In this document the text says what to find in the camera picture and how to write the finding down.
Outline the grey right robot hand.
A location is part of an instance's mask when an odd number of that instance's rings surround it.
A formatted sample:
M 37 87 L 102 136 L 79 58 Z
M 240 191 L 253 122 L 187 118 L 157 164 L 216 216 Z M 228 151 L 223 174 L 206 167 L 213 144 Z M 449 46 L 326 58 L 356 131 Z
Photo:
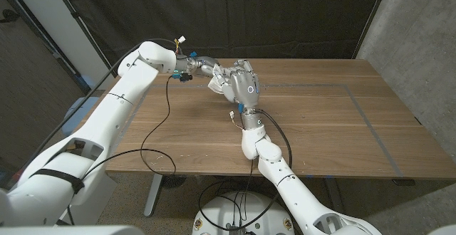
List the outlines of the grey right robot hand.
M 255 112 L 259 101 L 259 79 L 248 60 L 237 60 L 232 67 L 220 67 L 216 74 L 223 95 L 229 102 L 242 105 L 241 115 L 245 130 L 262 126 Z

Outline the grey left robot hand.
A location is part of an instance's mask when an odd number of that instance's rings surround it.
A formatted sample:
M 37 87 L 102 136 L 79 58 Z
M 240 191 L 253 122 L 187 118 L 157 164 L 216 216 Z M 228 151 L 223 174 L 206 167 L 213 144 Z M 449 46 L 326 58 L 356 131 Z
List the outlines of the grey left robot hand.
M 213 70 L 219 61 L 209 56 L 178 56 L 176 58 L 175 70 L 179 73 L 212 77 Z

